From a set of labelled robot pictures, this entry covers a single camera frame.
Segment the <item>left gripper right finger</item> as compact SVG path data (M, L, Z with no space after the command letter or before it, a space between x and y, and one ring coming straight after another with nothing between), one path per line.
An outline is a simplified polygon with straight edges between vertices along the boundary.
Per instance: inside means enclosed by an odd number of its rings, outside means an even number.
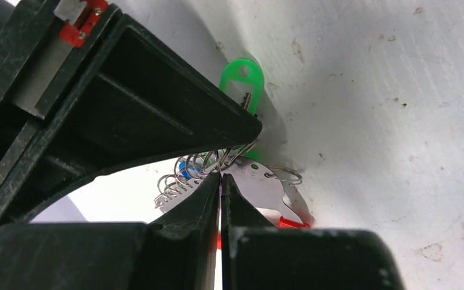
M279 228L222 178L224 289L403 289L387 245L374 232Z

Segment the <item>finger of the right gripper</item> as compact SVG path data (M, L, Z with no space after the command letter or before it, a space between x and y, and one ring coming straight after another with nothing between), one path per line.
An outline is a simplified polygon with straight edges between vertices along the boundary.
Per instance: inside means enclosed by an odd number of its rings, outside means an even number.
M96 177L254 141L261 122L130 16L105 37L72 120L16 192L0 226L30 221Z

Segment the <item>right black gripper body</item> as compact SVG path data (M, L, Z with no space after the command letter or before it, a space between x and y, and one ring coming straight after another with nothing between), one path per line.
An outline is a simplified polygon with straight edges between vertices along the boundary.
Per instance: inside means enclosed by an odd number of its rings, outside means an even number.
M105 37L117 26L114 4L87 3L91 10L81 48L68 45L52 77L33 77L40 56L57 42L62 21L56 1L22 1L0 29L0 192L16 192L54 143L60 128L96 72Z

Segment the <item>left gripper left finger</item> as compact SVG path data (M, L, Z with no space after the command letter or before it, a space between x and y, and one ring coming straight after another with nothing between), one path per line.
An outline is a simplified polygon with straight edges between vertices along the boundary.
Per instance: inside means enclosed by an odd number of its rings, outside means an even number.
M157 220L0 229L0 289L213 289L221 177Z

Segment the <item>red-handled metal key holder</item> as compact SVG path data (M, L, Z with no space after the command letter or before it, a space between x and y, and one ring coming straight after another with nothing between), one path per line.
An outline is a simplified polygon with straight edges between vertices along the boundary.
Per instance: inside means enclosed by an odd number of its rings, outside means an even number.
M158 196L153 200L155 207L162 213L167 213L180 202L188 198L214 172L231 174L243 197L256 208L272 224L279 228L309 228L310 219L296 200L289 197L287 189L295 187L303 181L301 174L286 167L264 165L258 160L241 156L254 147L246 146L226 149L220 158L218 151L215 162L202 160L199 153L178 158L171 173L160 177L157 183ZM227 158L232 150L239 150L237 155ZM198 177L185 179L178 170L178 163L190 160L202 164Z

